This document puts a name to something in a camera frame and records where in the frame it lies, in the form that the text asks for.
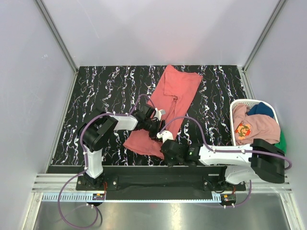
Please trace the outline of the red t-shirt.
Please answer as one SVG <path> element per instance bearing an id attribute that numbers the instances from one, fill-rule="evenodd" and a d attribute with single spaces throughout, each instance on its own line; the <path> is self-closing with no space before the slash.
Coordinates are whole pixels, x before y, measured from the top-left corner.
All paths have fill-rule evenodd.
<path id="1" fill-rule="evenodd" d="M 180 72 L 171 65 L 165 68 L 151 100 L 157 109 L 165 110 L 162 119 L 166 123 L 186 115 L 201 81 L 202 76 L 198 73 Z M 160 151 L 162 143 L 152 140 L 149 132 L 143 129 L 132 131 L 123 146 L 140 155 L 164 159 Z"/>

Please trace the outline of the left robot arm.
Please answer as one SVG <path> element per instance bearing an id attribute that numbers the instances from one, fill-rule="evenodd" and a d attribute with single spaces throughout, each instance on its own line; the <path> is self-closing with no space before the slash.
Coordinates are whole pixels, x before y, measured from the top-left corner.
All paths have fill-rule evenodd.
<path id="1" fill-rule="evenodd" d="M 117 130 L 148 132 L 150 139 L 157 137 L 165 120 L 165 110 L 159 110 L 148 104 L 133 109 L 129 114 L 115 114 L 96 109 L 78 130 L 78 137 L 85 155 L 85 172 L 78 177 L 77 189 L 83 186 L 87 190 L 100 190 L 106 186 L 101 163 L 102 150 Z"/>

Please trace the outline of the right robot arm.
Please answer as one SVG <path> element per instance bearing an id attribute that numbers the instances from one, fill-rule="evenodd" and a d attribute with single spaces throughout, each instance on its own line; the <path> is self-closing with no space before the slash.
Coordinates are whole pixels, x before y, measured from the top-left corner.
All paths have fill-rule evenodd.
<path id="1" fill-rule="evenodd" d="M 168 166 L 222 165 L 218 185 L 224 190 L 253 179 L 273 184 L 285 181 L 285 153 L 262 139 L 240 146 L 183 145 L 168 139 L 160 151 Z"/>

